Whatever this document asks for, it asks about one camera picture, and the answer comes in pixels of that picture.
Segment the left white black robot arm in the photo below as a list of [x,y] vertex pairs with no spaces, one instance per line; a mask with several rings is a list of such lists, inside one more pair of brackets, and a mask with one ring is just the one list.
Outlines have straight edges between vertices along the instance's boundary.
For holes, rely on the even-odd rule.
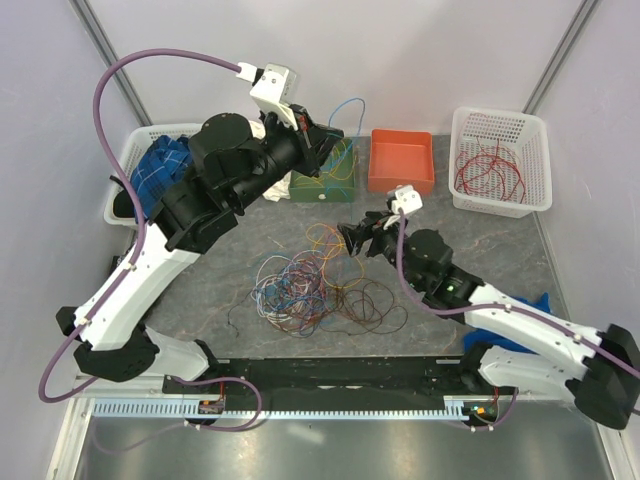
[[299,105],[292,112],[291,126],[274,113],[262,115],[263,138],[236,113],[209,118],[190,137],[192,163],[146,216],[134,249],[95,298],[56,315],[61,326],[82,329],[74,352],[82,373],[112,382],[167,375],[198,393],[216,388],[220,371],[205,342],[160,334],[142,318],[171,282],[287,173],[319,175],[344,133],[315,123]]

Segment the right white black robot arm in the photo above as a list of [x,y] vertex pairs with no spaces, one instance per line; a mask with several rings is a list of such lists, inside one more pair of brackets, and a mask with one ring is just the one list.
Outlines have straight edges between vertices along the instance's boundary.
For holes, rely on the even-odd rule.
[[337,229],[350,255],[381,255],[395,267],[400,286],[426,312],[521,346],[515,353],[473,348],[473,359],[457,371],[465,391],[492,385],[539,392],[571,401],[605,427],[627,427],[639,399],[639,346],[628,330],[580,325],[518,301],[456,266],[438,231],[408,234],[406,226],[404,218],[371,211]]

